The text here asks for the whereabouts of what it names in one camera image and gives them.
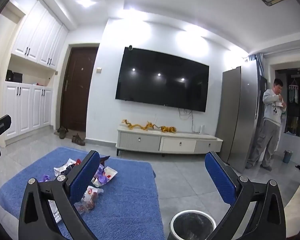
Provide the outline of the white rimmed trash bin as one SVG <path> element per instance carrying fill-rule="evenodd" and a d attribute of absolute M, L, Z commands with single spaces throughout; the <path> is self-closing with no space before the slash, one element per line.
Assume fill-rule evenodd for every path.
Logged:
<path fill-rule="evenodd" d="M 215 220 L 202 211 L 184 210 L 171 219 L 167 239 L 207 239 L 216 228 Z"/>

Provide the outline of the blue fuzzy table cloth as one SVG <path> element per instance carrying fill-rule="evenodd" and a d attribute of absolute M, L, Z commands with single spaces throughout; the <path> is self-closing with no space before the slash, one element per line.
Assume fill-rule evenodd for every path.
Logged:
<path fill-rule="evenodd" d="M 55 178 L 54 168 L 69 159 L 83 159 L 86 152 L 59 147 L 23 169 L 0 188 L 0 205 L 19 217 L 30 178 Z M 93 210 L 82 218 L 98 239 L 164 239 L 158 192 L 150 163 L 109 158 L 106 165 L 117 175 L 106 185 Z"/>

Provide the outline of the white crumpled wrapper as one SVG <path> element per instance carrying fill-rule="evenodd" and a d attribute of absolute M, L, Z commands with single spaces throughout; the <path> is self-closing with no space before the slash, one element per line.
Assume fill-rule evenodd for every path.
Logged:
<path fill-rule="evenodd" d="M 67 175 L 71 171 L 71 166 L 62 166 L 62 167 L 54 167 L 53 171 L 55 174 L 55 177 L 58 177 L 60 175 Z"/>

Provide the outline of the clear bag with red snacks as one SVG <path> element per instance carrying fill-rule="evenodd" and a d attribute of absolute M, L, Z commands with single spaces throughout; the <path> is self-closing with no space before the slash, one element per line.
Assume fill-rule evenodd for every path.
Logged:
<path fill-rule="evenodd" d="M 88 186 L 81 200 L 75 203 L 75 208 L 80 215 L 89 213 L 95 208 L 98 196 L 104 193 L 103 189 Z"/>

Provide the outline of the red white paper pouch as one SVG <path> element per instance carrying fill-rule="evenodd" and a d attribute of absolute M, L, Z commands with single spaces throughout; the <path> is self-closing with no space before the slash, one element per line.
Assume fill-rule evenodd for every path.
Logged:
<path fill-rule="evenodd" d="M 117 175 L 117 171 L 112 169 L 111 167 L 107 166 L 105 167 L 104 169 L 105 171 L 105 175 L 106 177 L 108 178 L 108 182 L 111 181 L 116 175 Z M 100 185 L 98 182 L 95 182 L 95 179 L 94 177 L 92 178 L 91 180 L 92 184 L 95 186 L 95 187 L 101 187 L 103 185 Z"/>

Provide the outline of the brown chip bag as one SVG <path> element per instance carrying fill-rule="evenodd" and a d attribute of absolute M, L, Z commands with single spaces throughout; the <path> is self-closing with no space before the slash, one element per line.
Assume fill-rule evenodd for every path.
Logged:
<path fill-rule="evenodd" d="M 80 163 L 80 159 L 77 159 L 76 161 L 69 159 L 66 163 L 65 169 L 61 172 L 61 174 L 67 175 L 75 166 L 78 166 Z"/>

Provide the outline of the golden dragon ornament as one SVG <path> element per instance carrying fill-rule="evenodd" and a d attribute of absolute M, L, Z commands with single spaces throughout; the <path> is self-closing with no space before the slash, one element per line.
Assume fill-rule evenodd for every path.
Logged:
<path fill-rule="evenodd" d="M 143 131 L 148 131 L 149 129 L 152 129 L 152 130 L 158 129 L 163 133 L 176 133 L 177 132 L 177 129 L 173 126 L 171 126 L 171 127 L 157 126 L 156 124 L 153 124 L 149 121 L 147 122 L 147 124 L 145 126 L 141 126 L 140 124 L 132 124 L 127 119 L 123 119 L 122 123 L 126 124 L 129 129 L 139 128 Z"/>

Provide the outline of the right brown shoe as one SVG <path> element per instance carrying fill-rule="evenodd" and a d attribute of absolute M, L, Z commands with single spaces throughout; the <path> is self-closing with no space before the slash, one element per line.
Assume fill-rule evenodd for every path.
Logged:
<path fill-rule="evenodd" d="M 79 146 L 85 146 L 85 141 L 83 139 L 81 139 L 81 137 L 79 136 L 78 133 L 76 135 L 72 136 L 71 141 L 72 141 L 72 143 L 77 144 Z"/>

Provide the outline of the purple snack wrapper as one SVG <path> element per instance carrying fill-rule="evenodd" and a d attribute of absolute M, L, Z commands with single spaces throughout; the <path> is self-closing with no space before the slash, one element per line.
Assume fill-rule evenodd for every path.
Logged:
<path fill-rule="evenodd" d="M 110 156 L 101 157 L 99 167 L 94 175 L 95 182 L 98 182 L 100 185 L 104 185 L 108 182 L 108 178 L 105 175 L 105 162 Z"/>

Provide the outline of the blue white milk carton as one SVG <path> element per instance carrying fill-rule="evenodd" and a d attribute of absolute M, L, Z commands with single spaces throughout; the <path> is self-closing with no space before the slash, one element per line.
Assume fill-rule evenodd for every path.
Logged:
<path fill-rule="evenodd" d="M 53 217 L 54 217 L 56 223 L 59 223 L 62 220 L 62 218 L 61 218 L 61 215 L 60 215 L 60 213 L 57 209 L 55 201 L 54 200 L 49 200 L 49 205 L 50 205 L 50 209 L 52 211 L 52 214 L 53 214 Z"/>

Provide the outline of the small blue waste bin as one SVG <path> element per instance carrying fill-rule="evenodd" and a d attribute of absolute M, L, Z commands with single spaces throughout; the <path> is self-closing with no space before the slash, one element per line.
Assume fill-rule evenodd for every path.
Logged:
<path fill-rule="evenodd" d="M 285 150 L 284 156 L 283 156 L 283 162 L 288 164 L 291 160 L 292 155 L 293 155 L 292 151 Z"/>

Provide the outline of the large wall television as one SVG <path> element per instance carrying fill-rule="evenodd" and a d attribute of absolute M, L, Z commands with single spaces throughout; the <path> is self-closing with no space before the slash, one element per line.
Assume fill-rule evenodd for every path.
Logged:
<path fill-rule="evenodd" d="M 129 46 L 123 53 L 115 98 L 204 112 L 208 85 L 205 64 Z"/>

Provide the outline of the white wall cabinet unit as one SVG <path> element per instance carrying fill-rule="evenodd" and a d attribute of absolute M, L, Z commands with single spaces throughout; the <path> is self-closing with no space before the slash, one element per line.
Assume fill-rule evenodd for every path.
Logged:
<path fill-rule="evenodd" d="M 43 0 L 21 20 L 3 91 L 2 112 L 11 117 L 5 140 L 50 126 L 53 76 L 67 34 Z"/>

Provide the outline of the dark brown entrance door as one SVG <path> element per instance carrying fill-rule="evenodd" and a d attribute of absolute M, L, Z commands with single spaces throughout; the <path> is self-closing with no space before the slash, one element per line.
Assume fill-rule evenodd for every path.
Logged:
<path fill-rule="evenodd" d="M 91 78 L 97 47 L 74 47 L 65 71 L 61 98 L 61 126 L 86 131 Z"/>

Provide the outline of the standing person in grey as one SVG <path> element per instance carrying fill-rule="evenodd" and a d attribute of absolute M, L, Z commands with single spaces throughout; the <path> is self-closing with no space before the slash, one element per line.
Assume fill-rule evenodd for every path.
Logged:
<path fill-rule="evenodd" d="M 286 111 L 286 103 L 281 95 L 282 88 L 282 80 L 275 79 L 273 87 L 263 94 L 264 115 L 262 127 L 258 134 L 255 149 L 248 158 L 246 169 L 252 168 L 261 154 L 264 153 L 261 167 L 267 171 L 272 170 L 270 162 L 279 140 L 281 115 Z"/>

